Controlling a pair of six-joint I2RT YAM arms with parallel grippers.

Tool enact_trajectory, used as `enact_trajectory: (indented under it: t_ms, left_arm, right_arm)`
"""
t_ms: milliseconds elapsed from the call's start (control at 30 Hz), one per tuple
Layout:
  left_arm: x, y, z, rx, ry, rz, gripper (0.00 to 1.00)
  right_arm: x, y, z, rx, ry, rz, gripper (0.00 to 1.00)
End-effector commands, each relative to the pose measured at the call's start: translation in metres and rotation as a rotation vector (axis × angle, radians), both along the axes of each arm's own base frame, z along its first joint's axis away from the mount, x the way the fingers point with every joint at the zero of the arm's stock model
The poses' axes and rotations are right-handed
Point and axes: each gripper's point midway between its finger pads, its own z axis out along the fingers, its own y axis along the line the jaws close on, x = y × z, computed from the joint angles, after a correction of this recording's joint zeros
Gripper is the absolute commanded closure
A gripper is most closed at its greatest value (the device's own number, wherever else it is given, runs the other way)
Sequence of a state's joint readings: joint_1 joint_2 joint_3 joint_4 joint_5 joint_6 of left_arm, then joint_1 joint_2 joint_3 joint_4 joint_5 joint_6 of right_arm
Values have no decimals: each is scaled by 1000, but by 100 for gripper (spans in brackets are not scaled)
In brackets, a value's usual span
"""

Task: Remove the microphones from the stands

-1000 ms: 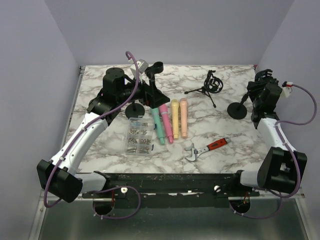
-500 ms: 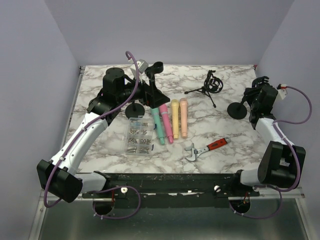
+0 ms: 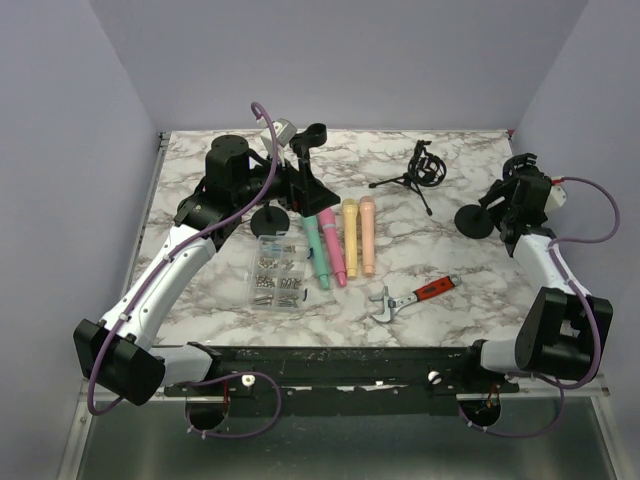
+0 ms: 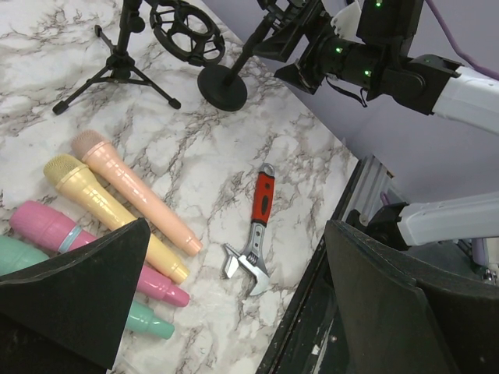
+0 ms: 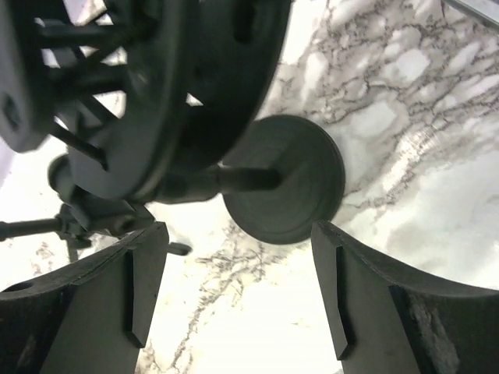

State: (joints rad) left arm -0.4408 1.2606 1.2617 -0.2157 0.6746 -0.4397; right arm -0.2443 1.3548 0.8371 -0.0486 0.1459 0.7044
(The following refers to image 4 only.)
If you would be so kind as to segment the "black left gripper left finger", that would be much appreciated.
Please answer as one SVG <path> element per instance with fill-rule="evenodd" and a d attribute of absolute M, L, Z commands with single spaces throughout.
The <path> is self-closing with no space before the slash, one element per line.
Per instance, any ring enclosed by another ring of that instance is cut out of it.
<path fill-rule="evenodd" d="M 3 373 L 105 373 L 150 240 L 143 218 L 1 277 Z"/>

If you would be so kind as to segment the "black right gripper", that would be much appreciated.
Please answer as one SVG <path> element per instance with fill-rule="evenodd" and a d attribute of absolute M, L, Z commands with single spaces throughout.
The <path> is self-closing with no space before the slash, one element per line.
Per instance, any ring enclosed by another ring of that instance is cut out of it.
<path fill-rule="evenodd" d="M 311 2 L 313 4 L 311 10 L 306 12 L 306 18 L 303 22 L 303 35 L 301 37 L 301 39 L 306 38 L 308 41 L 305 51 L 296 62 L 279 69 L 275 73 L 275 76 L 279 79 L 308 94 L 314 94 L 327 75 L 321 71 L 320 50 L 323 49 L 328 41 L 332 41 L 338 37 L 334 27 L 331 25 L 333 16 L 327 12 L 323 2 Z"/>

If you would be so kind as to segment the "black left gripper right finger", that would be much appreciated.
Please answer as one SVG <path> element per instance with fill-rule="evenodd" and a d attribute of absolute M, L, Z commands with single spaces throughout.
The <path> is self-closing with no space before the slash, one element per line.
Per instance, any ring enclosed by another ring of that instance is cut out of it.
<path fill-rule="evenodd" d="M 358 373 L 495 373 L 498 289 L 389 248 L 342 221 L 324 232 Z"/>

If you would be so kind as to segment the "mint green toy microphone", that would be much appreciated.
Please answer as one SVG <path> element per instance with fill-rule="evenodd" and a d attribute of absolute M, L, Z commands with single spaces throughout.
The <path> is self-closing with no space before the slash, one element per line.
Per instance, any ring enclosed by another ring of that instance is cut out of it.
<path fill-rule="evenodd" d="M 20 240 L 1 236 L 1 275 L 14 273 L 50 259 L 41 250 Z M 126 329 L 170 339 L 175 327 L 156 316 L 150 307 L 133 301 L 126 320 Z"/>

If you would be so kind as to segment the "pink toy microphone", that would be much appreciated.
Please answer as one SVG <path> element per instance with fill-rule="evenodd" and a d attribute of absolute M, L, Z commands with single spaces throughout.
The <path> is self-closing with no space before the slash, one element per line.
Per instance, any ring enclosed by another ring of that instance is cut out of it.
<path fill-rule="evenodd" d="M 31 200 L 16 210 L 9 224 L 34 244 L 61 254 L 97 239 L 62 212 Z M 177 307 L 185 307 L 190 301 L 187 292 L 148 266 L 142 267 L 136 289 L 150 298 Z"/>

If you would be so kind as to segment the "black tripod shock-mount stand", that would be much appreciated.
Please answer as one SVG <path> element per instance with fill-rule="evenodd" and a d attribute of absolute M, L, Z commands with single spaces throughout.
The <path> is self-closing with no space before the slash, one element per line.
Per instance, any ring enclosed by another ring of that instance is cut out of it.
<path fill-rule="evenodd" d="M 205 11 L 186 1 L 149 1 L 147 4 L 150 6 L 150 27 L 157 41 L 168 53 L 182 62 L 198 67 L 214 65 L 221 61 L 225 54 L 225 39 L 218 25 Z M 172 108 L 181 108 L 177 99 L 162 90 L 136 67 L 135 60 L 128 53 L 131 35 L 142 33 L 146 27 L 140 15 L 141 5 L 141 1 L 123 2 L 116 44 L 104 34 L 101 26 L 94 27 L 95 35 L 108 46 L 110 55 L 103 69 L 52 108 L 55 115 L 64 113 L 76 98 L 97 83 L 149 86 Z"/>

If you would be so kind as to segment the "yellow toy microphone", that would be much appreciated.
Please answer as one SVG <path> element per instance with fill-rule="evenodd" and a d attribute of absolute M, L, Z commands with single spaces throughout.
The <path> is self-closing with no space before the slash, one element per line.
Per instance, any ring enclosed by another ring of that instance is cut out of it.
<path fill-rule="evenodd" d="M 97 180 L 89 167 L 75 157 L 63 153 L 44 166 L 44 176 L 65 198 L 91 213 L 106 228 L 117 230 L 136 219 Z M 145 260 L 159 273 L 181 284 L 189 270 L 182 260 L 146 228 L 148 247 Z"/>

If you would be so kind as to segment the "beige toy microphone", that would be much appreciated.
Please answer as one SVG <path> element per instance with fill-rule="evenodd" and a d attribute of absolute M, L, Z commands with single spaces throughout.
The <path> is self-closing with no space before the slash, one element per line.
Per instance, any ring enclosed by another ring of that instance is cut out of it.
<path fill-rule="evenodd" d="M 190 256 L 203 248 L 194 232 L 124 162 L 111 141 L 95 130 L 73 138 L 73 153 L 103 177 L 138 209 L 162 234 Z"/>

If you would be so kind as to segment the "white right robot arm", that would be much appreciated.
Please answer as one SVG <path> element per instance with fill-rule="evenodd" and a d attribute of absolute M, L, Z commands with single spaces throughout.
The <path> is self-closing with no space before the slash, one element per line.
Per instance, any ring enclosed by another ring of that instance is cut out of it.
<path fill-rule="evenodd" d="M 421 1 L 353 2 L 331 16 L 320 1 L 274 1 L 260 7 L 273 34 L 255 48 L 261 58 L 286 62 L 302 38 L 299 60 L 276 77 L 314 94 L 334 77 L 361 89 L 359 102 L 381 95 L 424 115 L 437 115 L 490 133 L 498 131 L 498 76 L 468 56 L 455 62 L 437 55 L 409 57 Z M 491 192 L 433 203 L 382 207 L 365 230 L 397 250 L 431 242 L 498 235 L 498 194 Z"/>

